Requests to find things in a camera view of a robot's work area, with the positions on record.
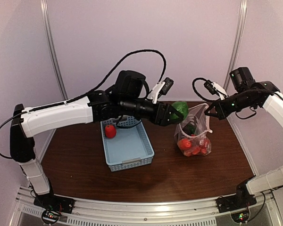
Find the purple eggplant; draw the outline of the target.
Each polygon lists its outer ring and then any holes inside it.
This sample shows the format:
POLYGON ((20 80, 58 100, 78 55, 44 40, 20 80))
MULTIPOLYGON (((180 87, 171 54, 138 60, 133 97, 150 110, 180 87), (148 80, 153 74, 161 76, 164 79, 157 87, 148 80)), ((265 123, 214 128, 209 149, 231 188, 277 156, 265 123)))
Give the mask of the purple eggplant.
POLYGON ((189 136, 197 136, 200 133, 199 124, 200 121, 197 118, 193 118, 191 121, 184 121, 182 122, 182 130, 189 136))

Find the clear polka dot zip bag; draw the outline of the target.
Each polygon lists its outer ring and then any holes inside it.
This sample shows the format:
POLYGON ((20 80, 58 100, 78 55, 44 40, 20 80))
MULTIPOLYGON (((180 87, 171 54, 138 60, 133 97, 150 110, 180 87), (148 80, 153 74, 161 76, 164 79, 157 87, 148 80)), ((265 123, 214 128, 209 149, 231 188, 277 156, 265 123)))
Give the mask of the clear polka dot zip bag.
POLYGON ((209 126, 210 117, 205 115, 207 109, 206 103, 182 108, 184 120, 177 124, 174 138, 177 147, 186 157, 211 153, 211 142, 207 134, 213 131, 209 126))

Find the red peach bunch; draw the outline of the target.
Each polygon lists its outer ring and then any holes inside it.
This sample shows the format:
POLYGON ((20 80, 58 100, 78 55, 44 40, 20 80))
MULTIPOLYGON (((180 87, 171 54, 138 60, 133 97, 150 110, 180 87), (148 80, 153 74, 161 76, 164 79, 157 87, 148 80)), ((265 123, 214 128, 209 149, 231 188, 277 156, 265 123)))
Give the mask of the red peach bunch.
POLYGON ((184 156, 190 157, 194 155, 207 155, 210 152, 210 140, 201 140, 199 144, 192 142, 190 140, 184 145, 184 156))

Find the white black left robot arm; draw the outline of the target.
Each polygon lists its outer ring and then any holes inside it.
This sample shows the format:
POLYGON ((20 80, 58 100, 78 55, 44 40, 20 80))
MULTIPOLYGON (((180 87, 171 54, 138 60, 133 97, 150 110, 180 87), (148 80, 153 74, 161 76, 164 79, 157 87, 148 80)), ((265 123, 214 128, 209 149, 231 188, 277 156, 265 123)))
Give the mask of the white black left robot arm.
POLYGON ((184 115, 170 104, 158 100, 173 83, 172 79, 166 78, 149 89, 143 74, 122 70, 115 84, 106 90, 95 88, 82 96, 38 107, 18 104, 10 125, 10 156, 24 170, 41 203, 48 209, 54 209, 58 198, 53 195, 50 181, 36 157, 34 136, 121 116, 147 119, 159 126, 178 124, 183 121, 184 115))

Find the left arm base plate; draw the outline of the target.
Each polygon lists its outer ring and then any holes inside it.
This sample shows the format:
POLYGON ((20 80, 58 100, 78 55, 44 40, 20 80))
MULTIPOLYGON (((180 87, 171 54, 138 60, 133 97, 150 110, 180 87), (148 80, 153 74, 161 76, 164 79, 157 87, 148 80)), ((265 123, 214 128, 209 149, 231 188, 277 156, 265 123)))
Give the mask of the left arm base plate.
POLYGON ((57 195, 35 195, 34 205, 42 207, 41 220, 46 225, 53 225, 62 218, 63 213, 71 214, 75 204, 74 199, 57 195))

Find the green bell pepper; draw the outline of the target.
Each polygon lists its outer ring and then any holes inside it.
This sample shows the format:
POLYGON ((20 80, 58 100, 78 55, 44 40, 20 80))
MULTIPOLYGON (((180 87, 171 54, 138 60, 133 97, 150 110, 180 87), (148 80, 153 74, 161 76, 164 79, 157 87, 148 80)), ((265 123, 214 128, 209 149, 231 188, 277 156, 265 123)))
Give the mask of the green bell pepper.
POLYGON ((183 115, 183 119, 185 120, 185 118, 187 117, 189 113, 189 107, 188 107, 187 102, 177 101, 177 102, 172 103, 172 107, 178 112, 180 112, 183 115))

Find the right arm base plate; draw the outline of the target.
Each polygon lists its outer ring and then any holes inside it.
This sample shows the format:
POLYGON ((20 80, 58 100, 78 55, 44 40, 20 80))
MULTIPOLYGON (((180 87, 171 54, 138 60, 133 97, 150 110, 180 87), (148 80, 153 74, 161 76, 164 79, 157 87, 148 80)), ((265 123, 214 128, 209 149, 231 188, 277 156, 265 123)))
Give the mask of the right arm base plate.
POLYGON ((216 199, 219 213, 229 212, 231 219, 237 224, 247 223, 251 219, 250 207, 255 204, 257 200, 254 195, 243 196, 240 193, 216 199))

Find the red orange bell pepper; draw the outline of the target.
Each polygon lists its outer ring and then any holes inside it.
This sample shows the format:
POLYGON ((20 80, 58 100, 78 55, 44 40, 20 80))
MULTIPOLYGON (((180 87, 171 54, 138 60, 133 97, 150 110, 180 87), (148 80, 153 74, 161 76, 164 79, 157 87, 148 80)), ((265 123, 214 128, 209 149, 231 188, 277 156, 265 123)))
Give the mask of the red orange bell pepper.
POLYGON ((179 149, 181 151, 186 151, 186 150, 189 150, 192 147, 192 142, 191 142, 191 140, 189 140, 187 138, 183 138, 183 139, 180 139, 177 142, 177 146, 179 147, 179 149))

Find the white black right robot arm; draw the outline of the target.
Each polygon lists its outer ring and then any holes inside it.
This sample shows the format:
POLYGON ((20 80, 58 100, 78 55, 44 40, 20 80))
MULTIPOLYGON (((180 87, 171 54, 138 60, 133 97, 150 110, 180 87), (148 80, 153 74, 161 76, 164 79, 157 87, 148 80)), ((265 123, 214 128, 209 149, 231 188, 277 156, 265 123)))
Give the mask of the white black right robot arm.
MULTIPOLYGON (((283 94, 270 81, 257 82, 249 68, 239 67, 230 72, 230 79, 236 93, 229 96, 216 82, 206 81, 204 87, 211 93, 219 95, 220 99, 211 102, 205 111, 206 116, 223 120, 232 113, 252 107, 263 108, 283 128, 283 94)), ((283 187, 283 166, 266 174, 255 176, 237 186, 237 194, 232 203, 242 208, 250 201, 250 196, 257 193, 283 187)))

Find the red tomato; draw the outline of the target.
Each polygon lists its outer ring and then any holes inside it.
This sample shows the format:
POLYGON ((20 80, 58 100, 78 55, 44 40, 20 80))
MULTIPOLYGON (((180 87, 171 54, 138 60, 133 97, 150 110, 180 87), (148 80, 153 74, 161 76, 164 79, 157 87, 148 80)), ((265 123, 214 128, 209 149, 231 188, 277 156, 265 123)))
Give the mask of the red tomato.
POLYGON ((104 132, 105 132, 105 136, 107 138, 114 138, 117 134, 117 130, 116 130, 115 126, 112 125, 112 124, 106 125, 104 132))

